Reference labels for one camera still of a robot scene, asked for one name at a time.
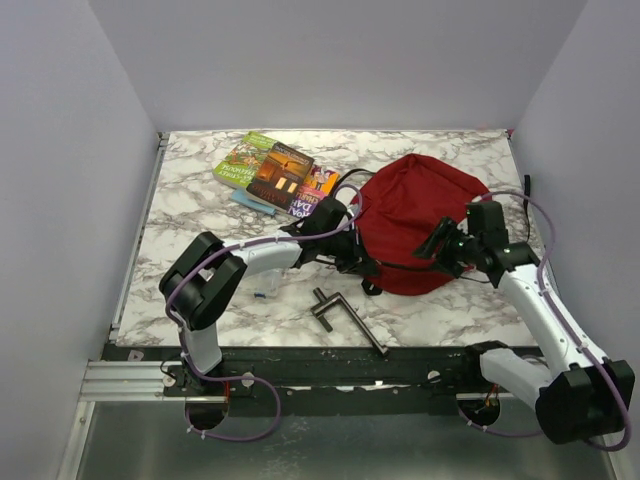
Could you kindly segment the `red backpack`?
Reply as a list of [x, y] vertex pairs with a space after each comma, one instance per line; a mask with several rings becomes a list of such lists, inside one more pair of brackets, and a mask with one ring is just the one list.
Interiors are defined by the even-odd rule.
[[443, 217], [467, 232], [466, 206], [496, 201], [477, 178], [434, 157], [408, 154], [374, 173], [362, 186], [355, 226], [375, 274], [362, 275], [369, 296], [383, 292], [416, 296], [453, 279], [434, 269], [434, 259], [412, 255]]

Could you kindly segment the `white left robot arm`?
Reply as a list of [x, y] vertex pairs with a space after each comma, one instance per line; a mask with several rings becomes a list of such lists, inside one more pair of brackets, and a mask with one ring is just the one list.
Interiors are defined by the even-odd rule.
[[223, 241], [199, 234], [159, 282], [165, 313], [178, 326], [187, 382], [201, 395], [214, 393], [222, 380], [222, 351], [216, 322], [241, 280], [270, 270], [299, 268], [318, 256], [338, 255], [363, 209], [356, 192], [347, 206], [333, 196], [321, 200], [311, 215], [270, 236]]

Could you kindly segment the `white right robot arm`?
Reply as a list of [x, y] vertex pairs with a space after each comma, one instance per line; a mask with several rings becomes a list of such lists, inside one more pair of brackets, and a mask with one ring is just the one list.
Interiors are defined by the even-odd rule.
[[469, 203], [466, 220], [461, 230], [455, 220], [442, 218], [415, 256], [454, 278], [467, 266], [484, 273], [516, 309], [545, 363], [536, 366], [498, 341], [478, 343], [466, 349], [462, 384], [474, 392], [491, 384], [506, 389], [535, 412], [542, 433], [555, 444], [619, 433], [608, 449], [625, 448], [632, 433], [630, 365], [611, 360], [578, 326], [545, 280], [548, 259], [526, 242], [510, 241], [500, 203]]

